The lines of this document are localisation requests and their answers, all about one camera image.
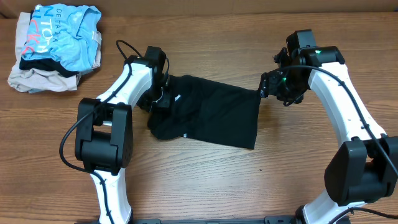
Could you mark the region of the black t-shirt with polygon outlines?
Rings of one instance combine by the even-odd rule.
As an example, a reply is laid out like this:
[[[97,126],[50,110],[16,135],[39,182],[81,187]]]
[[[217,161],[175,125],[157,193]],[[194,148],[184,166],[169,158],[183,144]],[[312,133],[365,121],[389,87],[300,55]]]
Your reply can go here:
[[[170,106],[147,122],[160,140],[185,137],[254,149],[261,97],[256,90],[184,75],[170,76]]]

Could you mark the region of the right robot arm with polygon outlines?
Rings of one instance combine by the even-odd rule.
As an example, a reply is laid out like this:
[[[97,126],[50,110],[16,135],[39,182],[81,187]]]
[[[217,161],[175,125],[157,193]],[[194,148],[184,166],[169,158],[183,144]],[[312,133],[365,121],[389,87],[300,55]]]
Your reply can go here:
[[[338,150],[324,173],[324,191],[295,215],[266,223],[349,223],[348,214],[390,197],[397,183],[397,138],[387,135],[356,92],[336,47],[286,47],[274,56],[277,69],[263,73],[259,92],[284,106],[298,104],[306,91],[320,99],[333,126]]]

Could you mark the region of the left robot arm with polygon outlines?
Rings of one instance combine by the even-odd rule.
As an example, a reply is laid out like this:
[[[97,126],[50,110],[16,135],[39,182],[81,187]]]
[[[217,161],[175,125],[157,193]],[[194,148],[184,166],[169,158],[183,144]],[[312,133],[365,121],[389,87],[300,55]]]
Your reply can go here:
[[[125,59],[122,74],[108,90],[78,105],[75,157],[94,182],[98,223],[133,222],[126,190],[126,167],[133,150],[132,111],[169,107],[167,61],[162,49],[149,46],[144,56]]]

